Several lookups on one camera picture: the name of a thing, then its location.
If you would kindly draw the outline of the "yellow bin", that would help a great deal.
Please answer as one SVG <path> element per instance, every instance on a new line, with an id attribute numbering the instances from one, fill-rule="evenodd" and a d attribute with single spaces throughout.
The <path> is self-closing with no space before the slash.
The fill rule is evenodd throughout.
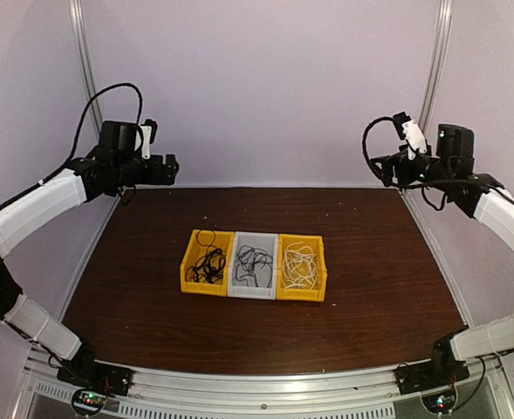
<path id="1" fill-rule="evenodd" d="M 193 230 L 180 267 L 181 291 L 226 297 L 235 233 Z"/>
<path id="2" fill-rule="evenodd" d="M 327 269 L 322 236 L 279 235 L 276 299 L 320 303 Z"/>

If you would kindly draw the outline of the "white bin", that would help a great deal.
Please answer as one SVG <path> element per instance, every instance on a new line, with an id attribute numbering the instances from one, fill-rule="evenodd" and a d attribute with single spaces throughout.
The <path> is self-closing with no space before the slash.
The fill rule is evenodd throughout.
<path id="1" fill-rule="evenodd" d="M 235 233 L 228 297 L 274 300 L 278 281 L 279 235 Z"/>

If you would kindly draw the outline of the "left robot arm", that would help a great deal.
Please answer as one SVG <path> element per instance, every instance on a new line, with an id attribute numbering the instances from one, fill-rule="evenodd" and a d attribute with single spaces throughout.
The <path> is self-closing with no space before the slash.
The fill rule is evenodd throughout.
<path id="1" fill-rule="evenodd" d="M 175 156 L 150 150 L 157 129 L 150 119 L 141 124 L 107 120 L 88 156 L 71 158 L 55 174 L 0 205 L 0 320 L 48 350 L 85 388 L 103 378 L 93 348 L 28 297 L 4 260 L 50 221 L 100 196 L 173 185 L 179 171 Z"/>

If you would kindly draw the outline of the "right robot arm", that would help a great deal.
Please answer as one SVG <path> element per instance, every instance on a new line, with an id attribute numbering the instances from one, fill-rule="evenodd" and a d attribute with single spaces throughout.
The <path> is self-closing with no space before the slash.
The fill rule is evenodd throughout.
<path id="1" fill-rule="evenodd" d="M 405 113 L 378 118 L 366 130 L 371 131 L 381 122 L 391 123 L 403 142 L 392 155 L 365 158 L 373 175 L 384 186 L 440 190 L 442 204 L 455 204 L 514 252 L 514 198 L 493 176 L 475 173 L 472 130 L 441 124 L 436 146 L 432 148 L 417 122 Z M 438 340 L 424 375 L 430 384 L 440 386 L 469 359 L 510 352 L 514 352 L 514 314 Z"/>

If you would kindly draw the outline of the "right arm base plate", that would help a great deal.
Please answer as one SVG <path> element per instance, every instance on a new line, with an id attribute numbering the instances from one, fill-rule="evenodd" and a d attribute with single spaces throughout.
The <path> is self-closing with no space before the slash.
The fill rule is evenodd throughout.
<path id="1" fill-rule="evenodd" d="M 394 377 L 401 395 L 423 392 L 433 388 L 447 387 L 469 378 L 465 363 L 437 368 L 433 361 L 415 364 L 401 363 L 394 370 Z"/>

